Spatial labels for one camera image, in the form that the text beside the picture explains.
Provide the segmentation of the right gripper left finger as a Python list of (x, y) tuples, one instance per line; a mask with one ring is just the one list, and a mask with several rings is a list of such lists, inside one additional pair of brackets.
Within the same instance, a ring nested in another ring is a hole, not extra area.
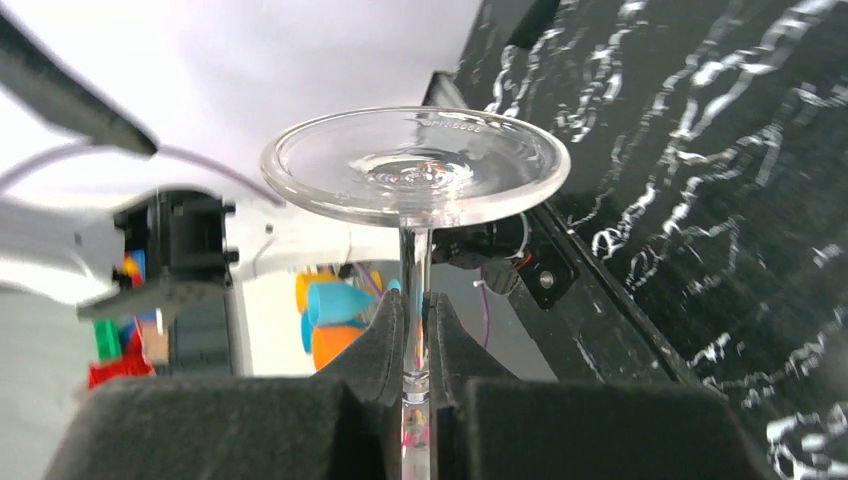
[(99, 387), (49, 479), (397, 479), (403, 301), (308, 378), (150, 377)]

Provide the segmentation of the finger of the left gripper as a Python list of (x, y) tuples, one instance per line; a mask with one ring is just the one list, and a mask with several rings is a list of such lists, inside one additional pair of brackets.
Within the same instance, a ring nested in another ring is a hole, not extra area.
[(1, 84), (47, 123), (95, 144), (153, 156), (157, 142), (1, 15)]

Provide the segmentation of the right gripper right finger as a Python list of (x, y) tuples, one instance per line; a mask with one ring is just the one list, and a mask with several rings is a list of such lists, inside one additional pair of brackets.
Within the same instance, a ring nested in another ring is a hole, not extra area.
[(438, 479), (769, 479), (730, 407), (677, 383), (532, 382), (430, 306)]

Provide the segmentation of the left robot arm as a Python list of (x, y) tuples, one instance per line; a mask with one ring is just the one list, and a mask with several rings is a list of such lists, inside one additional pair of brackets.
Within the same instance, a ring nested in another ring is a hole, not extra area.
[(1, 283), (84, 319), (178, 313), (402, 229), (551, 193), (523, 121), (427, 106), (461, 2), (6, 1)]

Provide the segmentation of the colourful plastic glasses pile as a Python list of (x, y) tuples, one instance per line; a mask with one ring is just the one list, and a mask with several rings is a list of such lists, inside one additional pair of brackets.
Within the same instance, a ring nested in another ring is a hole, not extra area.
[(303, 350), (319, 371), (368, 328), (385, 284), (378, 271), (343, 279), (328, 271), (300, 273), (295, 301)]

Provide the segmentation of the colourful toy blocks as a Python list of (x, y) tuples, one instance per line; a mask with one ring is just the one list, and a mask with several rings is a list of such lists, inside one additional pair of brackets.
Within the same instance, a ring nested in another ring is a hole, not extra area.
[(154, 374), (154, 366), (148, 360), (145, 347), (146, 329), (154, 328), (150, 340), (162, 337), (162, 315), (159, 310), (146, 312), (120, 320), (102, 319), (93, 324), (98, 361), (90, 363), (87, 373), (87, 390), (120, 377), (147, 377)]

